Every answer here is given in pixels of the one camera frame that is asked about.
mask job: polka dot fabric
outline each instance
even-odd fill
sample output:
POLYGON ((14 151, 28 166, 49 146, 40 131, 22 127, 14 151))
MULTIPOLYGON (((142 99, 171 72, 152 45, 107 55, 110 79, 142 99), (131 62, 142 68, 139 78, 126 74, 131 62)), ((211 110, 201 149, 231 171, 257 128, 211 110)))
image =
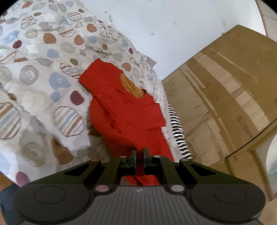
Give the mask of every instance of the polka dot fabric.
POLYGON ((92 96, 78 79, 100 58, 160 104, 175 161, 168 102, 147 57, 79 0, 19 0, 0 17, 0 171, 20 185, 92 157, 106 146, 90 130, 92 96))

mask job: orange fabric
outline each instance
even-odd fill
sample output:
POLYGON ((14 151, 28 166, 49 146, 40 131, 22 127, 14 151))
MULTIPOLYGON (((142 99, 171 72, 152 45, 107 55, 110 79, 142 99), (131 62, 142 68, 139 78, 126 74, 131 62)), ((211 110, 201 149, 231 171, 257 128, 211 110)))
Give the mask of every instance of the orange fabric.
POLYGON ((143 175, 143 148, 148 147, 151 155, 162 155, 173 161, 169 146, 161 127, 166 125, 159 104, 151 95, 136 98, 125 90, 120 69, 111 63, 97 59, 81 75, 79 82, 93 95, 89 115, 91 123, 106 140, 114 156, 130 155, 131 149, 138 152, 136 179, 126 180, 137 185, 158 185, 154 176, 143 175))

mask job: black and white striped fabric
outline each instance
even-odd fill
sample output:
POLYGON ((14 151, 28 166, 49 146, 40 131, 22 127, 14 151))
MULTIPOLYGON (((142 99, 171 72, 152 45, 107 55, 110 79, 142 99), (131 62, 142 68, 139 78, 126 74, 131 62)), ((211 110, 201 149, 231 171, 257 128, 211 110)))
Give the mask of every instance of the black and white striped fabric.
POLYGON ((177 146, 180 150, 180 153, 183 158, 193 160, 191 153, 188 149, 187 143, 184 139, 185 135, 183 134, 184 130, 183 130, 182 124, 180 122, 180 118, 176 115, 174 108, 172 108, 170 104, 168 104, 168 109, 169 109, 169 115, 170 115, 170 120, 171 120, 173 136, 174 136, 177 146))

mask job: gray ribbed panel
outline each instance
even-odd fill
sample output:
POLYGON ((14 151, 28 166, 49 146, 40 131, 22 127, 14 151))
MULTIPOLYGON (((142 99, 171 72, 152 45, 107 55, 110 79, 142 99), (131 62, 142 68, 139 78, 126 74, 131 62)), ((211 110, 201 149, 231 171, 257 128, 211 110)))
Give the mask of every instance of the gray ribbed panel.
MULTIPOLYGON (((185 197, 163 187, 118 187, 95 198, 89 209, 62 225, 220 225, 196 213, 185 197)), ((22 225, 33 225, 23 222, 22 225)), ((244 225, 261 225, 258 221, 244 225)))

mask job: patterned bed sheet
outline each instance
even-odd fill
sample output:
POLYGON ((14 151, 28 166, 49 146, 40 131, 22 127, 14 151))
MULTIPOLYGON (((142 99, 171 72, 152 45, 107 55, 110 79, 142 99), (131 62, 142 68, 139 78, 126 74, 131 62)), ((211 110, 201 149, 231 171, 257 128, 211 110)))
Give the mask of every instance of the patterned bed sheet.
POLYGON ((91 135, 91 94, 78 82, 100 58, 120 68, 160 104, 162 128, 175 161, 168 102, 147 57, 106 26, 79 0, 19 0, 0 18, 0 171, 22 186, 99 158, 101 137, 91 135))

